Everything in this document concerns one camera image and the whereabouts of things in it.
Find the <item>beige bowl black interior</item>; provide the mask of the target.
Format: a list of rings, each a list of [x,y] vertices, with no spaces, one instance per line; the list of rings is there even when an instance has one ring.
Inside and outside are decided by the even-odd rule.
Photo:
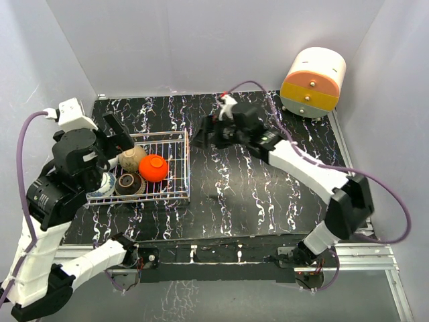
[[[126,172],[137,172],[140,162],[147,156],[147,152],[139,145],[126,150],[119,155],[119,164]]]

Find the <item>orange plastic bowl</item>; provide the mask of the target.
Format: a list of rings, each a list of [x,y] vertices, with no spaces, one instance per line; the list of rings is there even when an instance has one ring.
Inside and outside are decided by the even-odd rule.
[[[138,171],[146,181],[161,182],[167,178],[168,164],[162,156],[150,154],[140,161]]]

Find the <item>blue floral porcelain bowl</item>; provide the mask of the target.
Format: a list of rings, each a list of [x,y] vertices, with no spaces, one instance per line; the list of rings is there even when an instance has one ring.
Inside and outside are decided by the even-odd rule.
[[[104,172],[101,181],[101,186],[98,190],[91,193],[87,193],[86,197],[97,198],[97,197],[110,197],[115,191],[116,177],[111,172]]]

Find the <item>brown patterned ceramic bowl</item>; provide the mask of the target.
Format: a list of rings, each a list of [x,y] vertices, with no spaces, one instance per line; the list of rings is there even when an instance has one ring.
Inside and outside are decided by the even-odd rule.
[[[136,172],[125,173],[117,179],[115,193],[120,197],[140,195],[144,192],[145,186],[146,183],[140,174]]]

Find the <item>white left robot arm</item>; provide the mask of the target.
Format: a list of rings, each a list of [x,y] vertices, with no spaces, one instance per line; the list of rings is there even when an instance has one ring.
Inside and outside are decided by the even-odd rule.
[[[114,133],[106,135],[71,98],[42,115],[58,123],[53,158],[28,188],[19,188],[23,209],[21,236],[13,264],[1,283],[1,301],[12,304],[18,321],[33,321],[58,312],[83,283],[114,266],[137,263],[136,243],[122,233],[73,260],[54,258],[64,234],[100,189],[111,161],[134,146],[128,129],[114,116],[104,118]]]

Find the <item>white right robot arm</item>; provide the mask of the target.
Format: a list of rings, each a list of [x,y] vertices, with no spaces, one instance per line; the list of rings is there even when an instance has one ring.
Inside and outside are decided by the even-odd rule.
[[[369,182],[330,168],[299,149],[292,139],[259,120],[248,103],[223,105],[220,113],[202,118],[192,139],[197,148],[242,145],[266,164],[283,170],[316,193],[328,206],[325,218],[288,254],[277,261],[314,266],[323,252],[349,239],[374,212]]]

